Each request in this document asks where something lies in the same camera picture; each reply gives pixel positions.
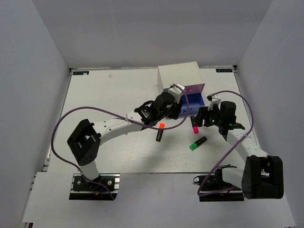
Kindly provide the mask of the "orange cap highlighter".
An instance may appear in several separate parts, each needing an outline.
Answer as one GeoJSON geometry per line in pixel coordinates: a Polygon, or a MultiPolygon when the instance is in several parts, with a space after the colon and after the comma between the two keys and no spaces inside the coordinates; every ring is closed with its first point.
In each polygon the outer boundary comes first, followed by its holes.
{"type": "Polygon", "coordinates": [[[157,131],[157,136],[156,136],[156,141],[160,142],[162,139],[162,135],[163,135],[163,129],[165,128],[165,123],[160,123],[159,125],[159,129],[157,131]]]}

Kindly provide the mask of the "blue wide drawer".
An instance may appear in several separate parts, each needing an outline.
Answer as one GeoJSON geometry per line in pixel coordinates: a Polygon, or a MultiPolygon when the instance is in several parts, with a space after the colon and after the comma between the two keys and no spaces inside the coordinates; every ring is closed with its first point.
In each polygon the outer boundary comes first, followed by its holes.
{"type": "MultiPolygon", "coordinates": [[[[205,103],[201,93],[187,94],[187,98],[189,102],[188,115],[197,115],[199,109],[201,107],[205,107],[205,103]]],[[[183,95],[180,100],[182,101],[180,116],[185,116],[187,111],[187,103],[185,96],[183,95]]]]}

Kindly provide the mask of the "pink small drawer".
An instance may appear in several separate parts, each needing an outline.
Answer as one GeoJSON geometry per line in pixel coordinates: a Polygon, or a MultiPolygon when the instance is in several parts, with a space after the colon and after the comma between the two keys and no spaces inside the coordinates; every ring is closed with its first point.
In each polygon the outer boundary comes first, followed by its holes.
{"type": "Polygon", "coordinates": [[[204,83],[203,84],[197,84],[197,85],[187,85],[185,86],[185,94],[197,94],[201,93],[203,88],[204,88],[204,83]]]}

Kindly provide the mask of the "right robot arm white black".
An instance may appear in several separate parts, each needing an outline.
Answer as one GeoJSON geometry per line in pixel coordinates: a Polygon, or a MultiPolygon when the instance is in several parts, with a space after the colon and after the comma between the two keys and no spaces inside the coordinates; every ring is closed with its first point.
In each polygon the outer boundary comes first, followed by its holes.
{"type": "Polygon", "coordinates": [[[199,127],[218,127],[219,134],[238,152],[245,162],[244,169],[234,165],[219,165],[212,175],[205,177],[199,191],[211,194],[211,184],[217,192],[242,190],[247,199],[280,199],[284,195],[283,162],[271,156],[247,136],[244,126],[236,122],[236,104],[224,101],[212,108],[201,107],[194,122],[199,127]]]}

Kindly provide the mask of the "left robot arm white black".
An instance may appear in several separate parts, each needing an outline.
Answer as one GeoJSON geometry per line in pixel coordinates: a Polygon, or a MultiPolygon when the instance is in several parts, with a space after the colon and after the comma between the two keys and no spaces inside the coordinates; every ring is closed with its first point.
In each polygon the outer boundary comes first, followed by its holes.
{"type": "Polygon", "coordinates": [[[81,172],[84,184],[91,190],[100,185],[95,159],[99,146],[118,136],[154,127],[164,118],[178,119],[181,112],[183,93],[176,88],[162,92],[154,101],[134,109],[122,119],[91,123],[88,119],[79,122],[67,140],[81,172]]]}

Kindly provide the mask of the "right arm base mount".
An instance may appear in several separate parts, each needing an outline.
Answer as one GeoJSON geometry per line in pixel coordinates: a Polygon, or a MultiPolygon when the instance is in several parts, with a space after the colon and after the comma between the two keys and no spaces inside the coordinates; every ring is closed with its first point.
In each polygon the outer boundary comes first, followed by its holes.
{"type": "Polygon", "coordinates": [[[234,187],[231,184],[225,184],[223,188],[221,188],[216,183],[215,175],[211,175],[211,177],[207,180],[207,183],[202,187],[200,194],[210,193],[213,191],[224,190],[227,188],[234,188],[229,191],[222,191],[219,193],[211,194],[205,197],[199,197],[200,202],[233,202],[233,201],[244,201],[244,195],[240,188],[234,187]]]}

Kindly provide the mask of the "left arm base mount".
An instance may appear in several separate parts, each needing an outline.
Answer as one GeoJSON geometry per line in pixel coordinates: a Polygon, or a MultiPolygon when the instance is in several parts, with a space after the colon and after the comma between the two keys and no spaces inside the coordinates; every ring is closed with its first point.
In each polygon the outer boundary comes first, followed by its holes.
{"type": "Polygon", "coordinates": [[[86,181],[80,174],[74,174],[69,200],[112,201],[116,198],[120,174],[99,174],[99,178],[94,181],[105,185],[112,196],[104,186],[86,181]]]}

